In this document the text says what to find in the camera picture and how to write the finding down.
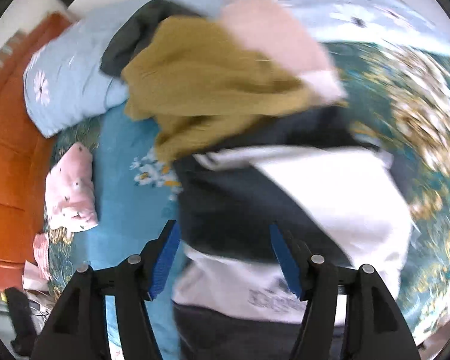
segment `mustard yellow cloth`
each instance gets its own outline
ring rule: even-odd
[[[155,118],[156,155],[164,162],[311,106],[299,79],[199,17],[164,20],[122,77],[130,90],[125,113]]]

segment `metal screw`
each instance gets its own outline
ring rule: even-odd
[[[314,254],[311,260],[315,264],[323,264],[325,262],[325,258],[323,256],[320,256],[319,254]]]
[[[132,254],[132,256],[127,258],[129,264],[138,264],[142,261],[142,257],[139,254]]]
[[[80,274],[84,274],[85,272],[87,272],[89,265],[84,262],[83,264],[80,264],[77,268],[77,272]]]
[[[362,269],[366,274],[372,274],[375,272],[375,269],[370,264],[363,264]]]

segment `orange leather headboard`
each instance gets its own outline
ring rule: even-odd
[[[21,287],[25,260],[43,225],[45,178],[53,139],[30,121],[23,97],[23,72],[32,54],[70,25],[51,14],[14,50],[0,70],[0,290]]]

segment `green floral bedsheet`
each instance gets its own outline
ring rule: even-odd
[[[414,230],[398,304],[416,342],[450,318],[450,60],[410,48],[331,43],[348,92],[341,102],[351,129],[378,138],[414,169],[407,196]],[[52,163],[77,140],[93,150],[100,118],[59,135]],[[51,290],[58,296],[73,274],[73,238],[49,230]]]

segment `light blue pillow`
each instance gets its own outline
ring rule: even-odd
[[[99,69],[115,33],[150,0],[129,0],[90,12],[37,51],[23,74],[30,119],[49,138],[128,98],[126,83]],[[174,0],[216,17],[223,0]]]

